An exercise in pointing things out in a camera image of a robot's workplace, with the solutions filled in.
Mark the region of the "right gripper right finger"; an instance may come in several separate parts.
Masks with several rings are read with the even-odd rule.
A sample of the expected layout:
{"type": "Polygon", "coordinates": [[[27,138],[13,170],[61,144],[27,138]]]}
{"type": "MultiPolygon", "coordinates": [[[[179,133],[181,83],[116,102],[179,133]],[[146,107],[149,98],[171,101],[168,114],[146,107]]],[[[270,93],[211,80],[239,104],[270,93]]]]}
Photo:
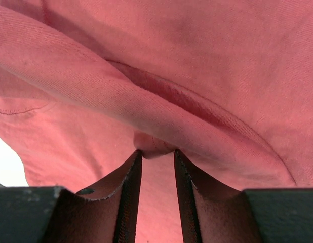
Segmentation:
{"type": "Polygon", "coordinates": [[[174,169],[184,242],[313,242],[313,188],[238,191],[179,150],[174,169]]]}

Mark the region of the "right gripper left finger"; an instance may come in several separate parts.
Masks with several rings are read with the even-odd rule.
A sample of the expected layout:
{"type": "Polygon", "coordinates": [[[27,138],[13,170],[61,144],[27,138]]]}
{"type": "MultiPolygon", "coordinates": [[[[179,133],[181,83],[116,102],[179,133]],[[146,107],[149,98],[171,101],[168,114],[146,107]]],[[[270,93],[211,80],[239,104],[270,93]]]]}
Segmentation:
{"type": "Polygon", "coordinates": [[[134,242],[142,175],[135,151],[73,193],[60,186],[0,186],[0,242],[134,242]]]}

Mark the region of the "salmon pink t shirt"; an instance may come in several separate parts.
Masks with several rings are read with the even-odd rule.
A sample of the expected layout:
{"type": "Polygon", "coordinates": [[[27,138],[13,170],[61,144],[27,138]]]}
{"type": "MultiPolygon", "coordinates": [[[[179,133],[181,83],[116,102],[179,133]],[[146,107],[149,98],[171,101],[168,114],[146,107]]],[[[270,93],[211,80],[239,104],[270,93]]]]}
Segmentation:
{"type": "Polygon", "coordinates": [[[313,1],[0,1],[0,138],[30,186],[143,166],[137,242],[182,242],[173,151],[313,187],[313,1]]]}

